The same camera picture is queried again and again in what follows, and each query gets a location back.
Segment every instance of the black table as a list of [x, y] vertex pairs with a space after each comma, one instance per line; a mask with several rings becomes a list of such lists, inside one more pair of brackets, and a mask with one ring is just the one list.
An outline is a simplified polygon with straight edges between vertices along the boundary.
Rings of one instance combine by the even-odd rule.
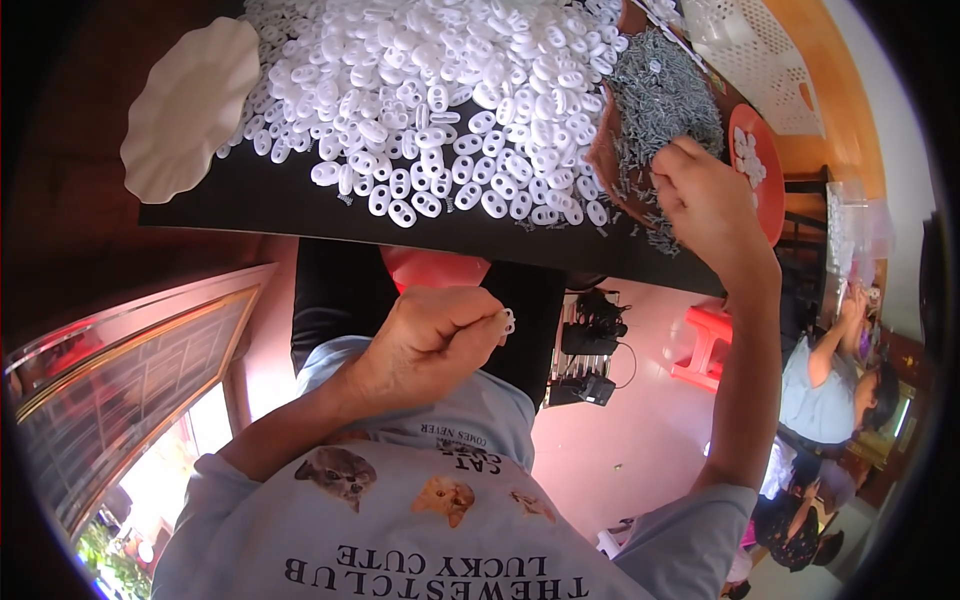
[[[745, 102], [743, 96], [729, 83], [721, 92], [706, 75], [704, 79], [717, 100], [725, 131], [732, 108]], [[467, 121], [481, 109], [469, 101], [456, 110], [463, 116], [454, 127], [460, 134], [467, 133]], [[452, 148], [444, 145], [447, 167], [455, 157]], [[728, 153], [724, 153], [724, 158], [729, 161]], [[626, 213], [619, 216], [616, 224], [608, 222], [603, 227], [606, 237], [586, 215], [576, 227], [526, 231], [509, 215], [502, 219], [490, 217], [479, 204], [468, 211], [454, 209], [442, 213], [436, 219], [418, 215], [413, 227], [400, 228], [389, 216], [371, 215], [366, 198], [354, 197], [353, 204], [347, 206], [337, 198], [336, 185], [315, 185], [310, 169], [320, 161], [314, 149], [302, 154], [291, 152], [283, 163], [274, 164], [268, 156], [257, 156], [251, 142], [244, 140], [231, 149], [227, 158], [214, 157], [209, 173], [194, 189], [176, 195], [167, 204], [142, 204], [138, 223], [148, 227], [253, 231], [457, 252], [488, 260], [621, 277], [715, 297], [724, 293], [716, 274], [693, 252], [681, 249], [676, 257], [660, 253], [647, 243], [643, 226], [631, 236], [638, 224]], [[401, 159], [393, 164], [395, 168], [409, 169], [411, 162]], [[454, 185], [450, 197], [459, 189], [459, 185]]]

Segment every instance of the white plastic basket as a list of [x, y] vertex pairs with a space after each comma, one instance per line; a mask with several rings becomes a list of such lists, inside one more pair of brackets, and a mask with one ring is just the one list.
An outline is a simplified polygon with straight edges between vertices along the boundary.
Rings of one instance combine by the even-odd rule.
[[[760, 0], [684, 2], [688, 26], [696, 18], [720, 25], [726, 38], [693, 42], [693, 49], [727, 78], [780, 135], [824, 135], [806, 64], [790, 36]], [[809, 92], [811, 110], [801, 94]]]

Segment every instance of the transparent plastic box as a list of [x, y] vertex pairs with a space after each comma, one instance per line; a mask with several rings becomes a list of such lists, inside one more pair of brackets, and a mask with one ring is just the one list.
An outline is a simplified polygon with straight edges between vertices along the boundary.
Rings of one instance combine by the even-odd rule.
[[864, 268], [867, 264], [887, 258], [893, 252], [894, 225], [887, 201], [867, 200], [860, 180], [827, 184], [827, 215], [829, 272], [840, 277], [856, 275], [854, 270], [871, 272], [873, 269]]

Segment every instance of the pink floor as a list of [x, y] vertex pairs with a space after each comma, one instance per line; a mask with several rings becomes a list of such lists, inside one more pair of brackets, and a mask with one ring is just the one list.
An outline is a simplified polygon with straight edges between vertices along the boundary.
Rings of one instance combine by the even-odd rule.
[[[244, 358], [254, 419], [295, 392], [289, 341], [297, 239], [269, 237], [259, 257], [279, 268], [253, 312], [252, 344]], [[621, 518], [686, 493], [704, 463], [713, 409], [713, 394], [669, 375], [669, 365], [693, 347], [684, 312], [704, 297], [620, 279], [602, 287], [619, 291], [621, 305], [633, 306], [624, 313], [630, 331], [623, 341], [636, 352], [636, 377], [606, 407], [540, 411], [533, 432], [534, 476], [589, 540]], [[620, 347], [611, 379], [623, 385], [633, 368], [630, 351]]]
[[[601, 529], [684, 495], [704, 463], [713, 394], [672, 379], [669, 366], [689, 355], [695, 335], [684, 312], [705, 297], [608, 279], [620, 292], [630, 328], [623, 342], [636, 353], [636, 376], [605, 407], [558, 406], [534, 424], [534, 477], [576, 529], [596, 540]], [[634, 369], [624, 347], [611, 379], [623, 385]]]

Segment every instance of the red chair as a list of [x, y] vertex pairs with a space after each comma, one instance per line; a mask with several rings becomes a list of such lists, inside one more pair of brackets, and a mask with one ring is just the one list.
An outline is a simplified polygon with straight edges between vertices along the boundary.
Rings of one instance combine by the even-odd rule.
[[673, 364], [670, 376], [682, 379], [710, 392], [716, 392], [723, 374], [723, 363], [710, 364], [710, 356], [717, 340], [730, 344], [733, 338], [732, 318], [725, 312], [713, 312], [700, 306], [690, 306], [684, 320], [697, 329], [693, 354]]

